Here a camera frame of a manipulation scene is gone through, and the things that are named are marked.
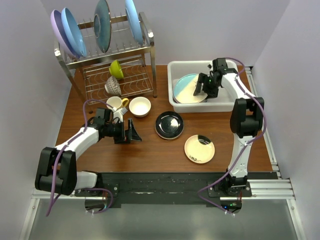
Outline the light blue bottom plate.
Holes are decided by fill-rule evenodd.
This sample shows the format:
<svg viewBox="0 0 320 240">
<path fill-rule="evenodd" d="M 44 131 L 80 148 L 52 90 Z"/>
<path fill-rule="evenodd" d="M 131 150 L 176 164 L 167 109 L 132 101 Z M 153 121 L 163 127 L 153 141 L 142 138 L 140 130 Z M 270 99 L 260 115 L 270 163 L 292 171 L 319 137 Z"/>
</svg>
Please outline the light blue bottom plate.
<svg viewBox="0 0 320 240">
<path fill-rule="evenodd" d="M 198 82 L 198 74 L 191 73 L 181 77 L 173 88 L 173 97 L 180 104 L 195 104 L 206 100 L 208 95 L 201 91 L 194 95 Z"/>
</svg>

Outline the white plastic bin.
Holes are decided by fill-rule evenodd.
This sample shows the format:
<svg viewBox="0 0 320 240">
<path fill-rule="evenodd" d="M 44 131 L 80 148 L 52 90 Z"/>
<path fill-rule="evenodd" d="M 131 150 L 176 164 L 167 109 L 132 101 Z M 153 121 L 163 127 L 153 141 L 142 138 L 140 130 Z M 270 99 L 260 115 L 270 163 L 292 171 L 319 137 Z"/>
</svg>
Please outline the white plastic bin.
<svg viewBox="0 0 320 240">
<path fill-rule="evenodd" d="M 217 98 L 209 98 L 200 103 L 177 103 L 173 99 L 173 90 L 177 81 L 188 74 L 209 73 L 208 64 L 211 60 L 171 61 L 167 65 L 168 99 L 177 113 L 207 113 L 231 112 L 234 107 L 235 97 L 230 92 L 220 87 Z"/>
</svg>

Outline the black glossy plate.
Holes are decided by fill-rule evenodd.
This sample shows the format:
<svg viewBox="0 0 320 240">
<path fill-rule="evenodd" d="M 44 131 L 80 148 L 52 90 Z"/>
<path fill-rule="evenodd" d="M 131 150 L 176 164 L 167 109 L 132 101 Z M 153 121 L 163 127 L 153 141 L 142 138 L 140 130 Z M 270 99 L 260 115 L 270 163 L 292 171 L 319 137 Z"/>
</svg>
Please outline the black glossy plate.
<svg viewBox="0 0 320 240">
<path fill-rule="evenodd" d="M 162 139 L 177 139 L 183 130 L 183 118 L 175 111 L 165 111 L 156 118 L 155 131 Z"/>
</svg>

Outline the cream plate with black patch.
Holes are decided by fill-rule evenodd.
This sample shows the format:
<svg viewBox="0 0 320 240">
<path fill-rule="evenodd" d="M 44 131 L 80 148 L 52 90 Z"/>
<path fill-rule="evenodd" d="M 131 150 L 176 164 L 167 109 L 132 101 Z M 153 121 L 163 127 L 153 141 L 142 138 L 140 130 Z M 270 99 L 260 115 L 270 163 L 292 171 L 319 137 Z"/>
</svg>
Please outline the cream plate with black patch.
<svg viewBox="0 0 320 240">
<path fill-rule="evenodd" d="M 189 160 L 196 164 L 206 164 L 210 162 L 215 155 L 215 145 L 206 136 L 192 135 L 184 144 L 184 153 Z"/>
</svg>

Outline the watermelon pattern plate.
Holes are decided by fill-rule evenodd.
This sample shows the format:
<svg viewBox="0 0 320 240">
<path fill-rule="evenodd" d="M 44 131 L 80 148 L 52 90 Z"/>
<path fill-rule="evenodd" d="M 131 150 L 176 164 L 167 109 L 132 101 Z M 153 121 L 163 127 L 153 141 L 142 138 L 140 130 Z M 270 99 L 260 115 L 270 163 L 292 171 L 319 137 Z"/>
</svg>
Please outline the watermelon pattern plate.
<svg viewBox="0 0 320 240">
<path fill-rule="evenodd" d="M 193 88 L 184 88 L 180 92 L 174 93 L 173 99 L 176 103 L 180 104 L 195 104 L 203 102 L 208 97 L 208 94 L 203 91 L 201 91 L 200 94 L 193 96 L 194 91 Z"/>
</svg>

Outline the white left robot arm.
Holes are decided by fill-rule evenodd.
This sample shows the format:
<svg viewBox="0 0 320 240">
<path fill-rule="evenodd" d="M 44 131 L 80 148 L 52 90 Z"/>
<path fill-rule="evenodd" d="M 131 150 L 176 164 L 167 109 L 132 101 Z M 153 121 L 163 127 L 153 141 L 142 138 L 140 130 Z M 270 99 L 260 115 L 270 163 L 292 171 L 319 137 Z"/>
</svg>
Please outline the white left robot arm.
<svg viewBox="0 0 320 240">
<path fill-rule="evenodd" d="M 120 109 L 98 108 L 95 116 L 87 119 L 80 130 L 66 142 L 55 147 L 45 147 L 39 157 L 35 188 L 55 194 L 70 195 L 75 190 L 86 189 L 92 196 L 104 190 L 99 174 L 78 171 L 78 158 L 92 145 L 105 137 L 115 144 L 129 144 L 142 139 L 134 128 L 133 120 L 125 126 Z"/>
</svg>

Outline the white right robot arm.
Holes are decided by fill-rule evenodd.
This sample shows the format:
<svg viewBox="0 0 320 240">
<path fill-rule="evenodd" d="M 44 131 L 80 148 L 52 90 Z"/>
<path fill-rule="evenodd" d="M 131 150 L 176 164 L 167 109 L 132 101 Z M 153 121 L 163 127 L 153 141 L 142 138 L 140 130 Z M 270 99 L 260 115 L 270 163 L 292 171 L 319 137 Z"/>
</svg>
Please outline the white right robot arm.
<svg viewBox="0 0 320 240">
<path fill-rule="evenodd" d="M 241 82 L 238 70 L 228 67 L 227 58 L 214 59 L 208 69 L 207 74 L 198 75 L 193 95 L 204 92 L 208 97 L 216 98 L 219 88 L 224 88 L 234 99 L 229 121 L 234 136 L 232 157 L 226 173 L 210 184 L 210 188 L 233 197 L 246 188 L 252 144 L 262 137 L 259 132 L 266 131 L 265 101 L 246 88 Z"/>
</svg>

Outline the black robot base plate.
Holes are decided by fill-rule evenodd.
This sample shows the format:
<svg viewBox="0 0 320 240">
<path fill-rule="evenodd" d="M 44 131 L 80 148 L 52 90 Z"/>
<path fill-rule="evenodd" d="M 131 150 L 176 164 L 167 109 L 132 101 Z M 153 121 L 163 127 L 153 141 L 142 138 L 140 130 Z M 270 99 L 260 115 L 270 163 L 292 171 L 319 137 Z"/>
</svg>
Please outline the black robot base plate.
<svg viewBox="0 0 320 240">
<path fill-rule="evenodd" d="M 251 197 L 251 186 L 231 187 L 225 189 L 221 183 L 214 184 L 223 173 L 221 172 L 110 172 L 98 174 L 96 190 L 76 190 L 77 197 L 105 197 L 101 189 L 113 194 L 112 207 L 120 208 L 123 204 L 160 204 L 160 205 L 202 205 L 210 203 L 201 196 L 216 203 L 222 197 L 239 200 Z"/>
</svg>

